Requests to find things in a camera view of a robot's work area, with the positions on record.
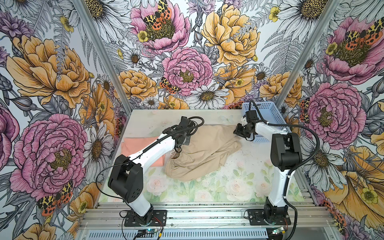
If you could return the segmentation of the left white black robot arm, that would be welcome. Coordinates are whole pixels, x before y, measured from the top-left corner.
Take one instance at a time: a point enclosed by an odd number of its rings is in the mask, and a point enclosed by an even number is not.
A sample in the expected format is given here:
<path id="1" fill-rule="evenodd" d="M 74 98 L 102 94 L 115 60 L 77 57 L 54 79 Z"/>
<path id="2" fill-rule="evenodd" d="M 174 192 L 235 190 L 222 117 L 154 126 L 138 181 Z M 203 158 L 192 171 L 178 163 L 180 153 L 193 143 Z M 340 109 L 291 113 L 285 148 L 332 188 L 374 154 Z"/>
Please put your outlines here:
<path id="1" fill-rule="evenodd" d="M 179 124 L 163 130 L 148 146 L 125 157 L 120 155 L 113 165 L 108 187 L 130 207 L 127 214 L 134 223 L 148 226 L 157 218 L 154 207 L 145 198 L 144 173 L 160 157 L 174 150 L 181 151 L 183 145 L 189 145 L 190 138 L 205 123 L 201 117 L 181 117 Z"/>

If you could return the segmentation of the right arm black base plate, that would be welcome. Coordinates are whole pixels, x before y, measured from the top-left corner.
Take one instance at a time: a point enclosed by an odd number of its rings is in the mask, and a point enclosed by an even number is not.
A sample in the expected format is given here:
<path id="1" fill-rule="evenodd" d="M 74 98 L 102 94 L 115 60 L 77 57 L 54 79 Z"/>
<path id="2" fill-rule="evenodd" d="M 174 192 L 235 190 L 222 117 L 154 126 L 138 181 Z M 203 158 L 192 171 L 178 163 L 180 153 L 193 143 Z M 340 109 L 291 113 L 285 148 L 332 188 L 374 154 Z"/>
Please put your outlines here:
<path id="1" fill-rule="evenodd" d="M 244 217 L 251 226 L 289 226 L 292 224 L 288 215 L 274 215 L 267 220 L 264 215 L 262 209 L 248 209 L 245 211 Z"/>

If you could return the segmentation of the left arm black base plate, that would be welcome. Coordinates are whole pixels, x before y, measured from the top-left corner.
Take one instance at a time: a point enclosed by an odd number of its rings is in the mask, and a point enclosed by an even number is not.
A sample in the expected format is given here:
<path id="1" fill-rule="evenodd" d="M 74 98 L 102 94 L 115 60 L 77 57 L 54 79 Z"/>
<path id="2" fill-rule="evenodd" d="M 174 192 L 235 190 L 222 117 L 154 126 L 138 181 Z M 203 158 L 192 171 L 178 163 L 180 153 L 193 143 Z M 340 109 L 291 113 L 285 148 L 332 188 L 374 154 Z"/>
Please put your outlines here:
<path id="1" fill-rule="evenodd" d="M 164 227 L 167 222 L 167 210 L 152 210 L 143 217 L 130 210 L 124 220 L 124 227 Z"/>

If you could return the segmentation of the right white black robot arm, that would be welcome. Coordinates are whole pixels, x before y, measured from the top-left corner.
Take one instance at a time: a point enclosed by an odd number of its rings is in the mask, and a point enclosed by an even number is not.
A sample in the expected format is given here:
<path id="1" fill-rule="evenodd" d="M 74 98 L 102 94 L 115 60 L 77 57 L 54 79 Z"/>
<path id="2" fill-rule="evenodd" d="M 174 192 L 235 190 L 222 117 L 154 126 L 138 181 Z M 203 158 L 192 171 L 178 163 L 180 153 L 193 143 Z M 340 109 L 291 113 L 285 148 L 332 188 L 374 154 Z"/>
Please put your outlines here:
<path id="1" fill-rule="evenodd" d="M 272 124 L 265 120 L 259 110 L 248 110 L 234 134 L 248 139 L 261 135 L 271 143 L 270 159 L 274 169 L 272 190 L 266 198 L 263 210 L 264 221 L 272 225 L 288 216 L 287 191 L 294 168 L 303 162 L 299 136 L 289 130 L 287 124 Z"/>

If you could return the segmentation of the light blue plastic basket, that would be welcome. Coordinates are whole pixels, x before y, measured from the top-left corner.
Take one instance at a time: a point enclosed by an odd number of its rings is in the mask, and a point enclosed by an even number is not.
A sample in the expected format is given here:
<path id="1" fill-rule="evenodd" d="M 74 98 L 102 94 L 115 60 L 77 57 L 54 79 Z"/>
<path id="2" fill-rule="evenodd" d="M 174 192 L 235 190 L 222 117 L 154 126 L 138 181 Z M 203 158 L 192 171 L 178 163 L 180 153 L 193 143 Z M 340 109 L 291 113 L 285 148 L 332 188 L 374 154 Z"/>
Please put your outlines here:
<path id="1" fill-rule="evenodd" d="M 258 106 L 258 109 L 262 117 L 270 124 L 278 124 L 278 125 L 286 124 L 284 118 L 282 117 L 281 113 L 279 112 L 274 102 L 256 102 L 256 104 L 253 104 L 253 103 L 242 104 L 243 118 L 241 123 L 243 126 L 247 124 L 246 112 L 248 110 L 256 110 L 255 105 Z M 267 134 L 267 137 L 265 137 L 264 135 L 251 134 L 249 137 L 246 137 L 246 140 L 248 141 L 252 140 L 253 142 L 256 142 L 256 143 L 267 143 L 267 142 L 271 142 L 272 134 Z"/>

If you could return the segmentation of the beige drawstring shorts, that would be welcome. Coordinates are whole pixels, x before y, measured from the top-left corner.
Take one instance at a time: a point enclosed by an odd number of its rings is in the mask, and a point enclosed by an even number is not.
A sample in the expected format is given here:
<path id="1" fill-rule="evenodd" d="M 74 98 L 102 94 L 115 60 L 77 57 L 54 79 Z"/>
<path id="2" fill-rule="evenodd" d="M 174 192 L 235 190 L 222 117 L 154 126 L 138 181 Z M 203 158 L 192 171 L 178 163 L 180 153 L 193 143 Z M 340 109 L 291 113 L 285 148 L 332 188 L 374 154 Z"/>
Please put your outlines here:
<path id="1" fill-rule="evenodd" d="M 188 146 L 171 157 L 165 174 L 172 179 L 188 182 L 217 171 L 230 155 L 242 148 L 241 138 L 234 134 L 236 126 L 206 125 L 191 136 Z"/>

